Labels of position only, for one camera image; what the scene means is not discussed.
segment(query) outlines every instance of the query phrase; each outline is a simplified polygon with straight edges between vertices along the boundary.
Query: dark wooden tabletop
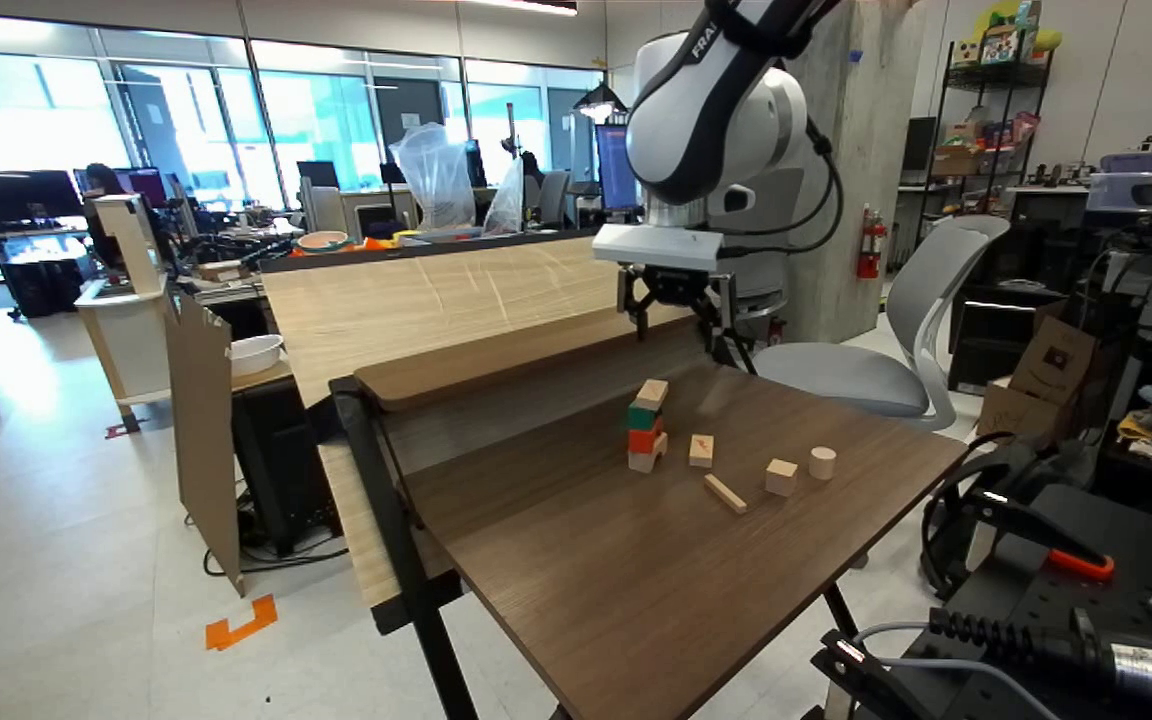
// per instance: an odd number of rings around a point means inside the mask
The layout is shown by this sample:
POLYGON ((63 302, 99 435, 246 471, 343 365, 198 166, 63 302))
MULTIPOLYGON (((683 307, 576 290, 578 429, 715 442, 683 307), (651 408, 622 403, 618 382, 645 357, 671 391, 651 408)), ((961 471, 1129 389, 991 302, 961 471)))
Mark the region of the dark wooden tabletop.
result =
POLYGON ((622 468, 622 400, 412 478, 423 530, 576 718, 689 718, 885 535, 961 458, 726 369, 671 382, 671 458, 622 468), (689 468, 715 435, 726 511, 689 468), (770 458, 838 453, 826 484, 765 498, 770 458))

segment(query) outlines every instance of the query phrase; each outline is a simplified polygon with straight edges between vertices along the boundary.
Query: floor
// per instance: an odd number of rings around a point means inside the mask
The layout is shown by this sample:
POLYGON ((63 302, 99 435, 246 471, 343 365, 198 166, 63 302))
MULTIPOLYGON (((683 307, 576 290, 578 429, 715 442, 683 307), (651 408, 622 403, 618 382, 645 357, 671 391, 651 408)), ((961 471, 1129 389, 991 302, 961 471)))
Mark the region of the floor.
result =
MULTIPOLYGON (((961 397, 967 435, 981 400, 961 397)), ((0 311, 0 720, 26 718, 441 718, 412 634, 375 638, 343 560, 261 577, 278 619, 227 647, 205 624, 246 619, 198 572, 175 499, 171 434, 108 442, 114 403, 75 317, 0 311)), ((842 577, 858 624, 920 619, 917 511, 842 577)), ((551 697, 486 612, 462 596, 446 634, 481 718, 535 720, 551 697)), ((806 608, 698 718, 783 720, 824 699, 806 663, 826 612, 806 608)))

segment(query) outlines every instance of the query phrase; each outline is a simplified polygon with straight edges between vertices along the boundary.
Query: cardboard box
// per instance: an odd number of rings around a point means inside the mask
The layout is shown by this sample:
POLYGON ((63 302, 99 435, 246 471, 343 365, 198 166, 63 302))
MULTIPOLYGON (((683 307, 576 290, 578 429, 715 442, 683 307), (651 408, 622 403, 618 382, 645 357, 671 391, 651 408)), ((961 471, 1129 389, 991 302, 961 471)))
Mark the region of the cardboard box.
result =
POLYGON ((1069 420, 1070 403, 1040 400, 1021 389, 986 389, 977 434, 1013 434, 1021 442, 1049 443, 1069 434, 1069 420))
POLYGON ((1096 337, 1061 325, 1057 317, 1045 317, 1040 334, 1028 340, 1013 371, 1013 389, 1050 403, 1076 403, 1091 371, 1091 361, 1096 361, 1096 337))

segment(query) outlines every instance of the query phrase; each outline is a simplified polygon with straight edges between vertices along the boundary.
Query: red fire extinguisher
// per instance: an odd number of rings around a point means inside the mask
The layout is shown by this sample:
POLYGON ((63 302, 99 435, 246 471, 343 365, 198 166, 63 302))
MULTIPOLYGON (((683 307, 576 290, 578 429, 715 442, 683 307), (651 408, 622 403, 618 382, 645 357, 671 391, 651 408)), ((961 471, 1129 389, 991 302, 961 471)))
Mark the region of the red fire extinguisher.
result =
POLYGON ((855 280, 881 280, 885 244, 887 244, 887 224, 863 209, 858 247, 855 247, 855 280))

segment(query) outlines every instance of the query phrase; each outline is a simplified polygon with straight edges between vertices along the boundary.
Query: office chair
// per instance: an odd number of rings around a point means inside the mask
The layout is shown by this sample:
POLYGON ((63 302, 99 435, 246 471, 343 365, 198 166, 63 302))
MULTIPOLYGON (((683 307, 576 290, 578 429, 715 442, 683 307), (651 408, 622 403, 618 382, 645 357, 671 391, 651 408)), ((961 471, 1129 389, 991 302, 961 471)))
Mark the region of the office chair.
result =
POLYGON ((1004 234, 1007 220, 1001 218, 949 218, 934 220, 909 256, 887 296, 887 325, 909 365, 847 345, 770 345, 755 352, 755 371, 881 417, 912 417, 928 429, 949 429, 954 408, 949 400, 949 375, 934 365, 934 337, 953 296, 970 277, 983 247, 1004 234))

